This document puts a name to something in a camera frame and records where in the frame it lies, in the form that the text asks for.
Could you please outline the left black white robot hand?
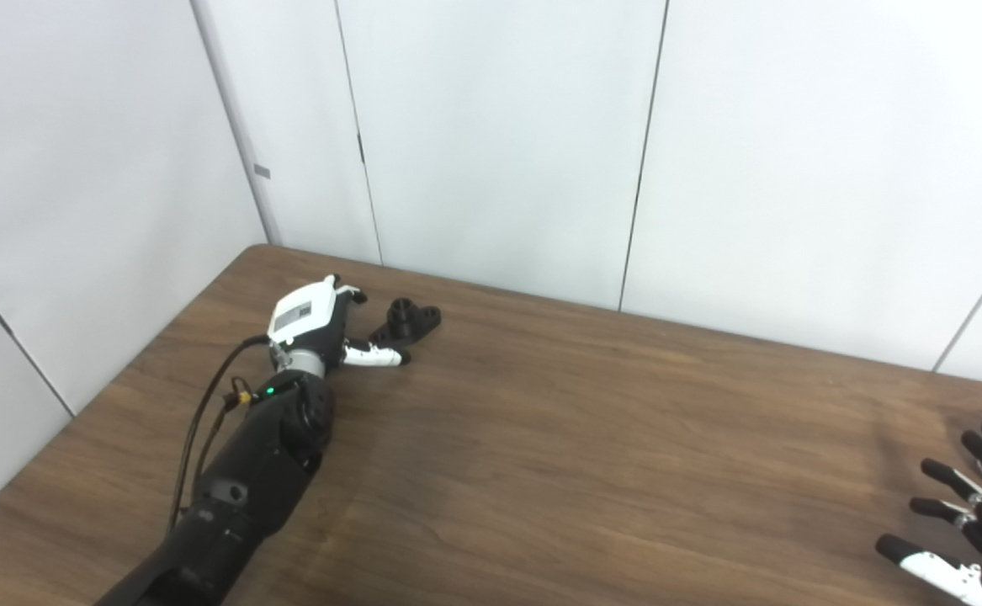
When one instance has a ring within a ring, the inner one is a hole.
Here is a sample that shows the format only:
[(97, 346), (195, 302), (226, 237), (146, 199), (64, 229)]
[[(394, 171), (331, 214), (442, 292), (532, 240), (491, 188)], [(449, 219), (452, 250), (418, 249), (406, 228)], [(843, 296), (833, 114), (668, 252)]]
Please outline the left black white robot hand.
[(341, 284), (337, 274), (280, 299), (267, 332), (275, 371), (295, 369), (325, 379), (342, 365), (379, 368), (409, 364), (412, 357), (406, 350), (379, 348), (368, 340), (346, 335), (351, 306), (362, 306), (367, 300), (360, 288)]

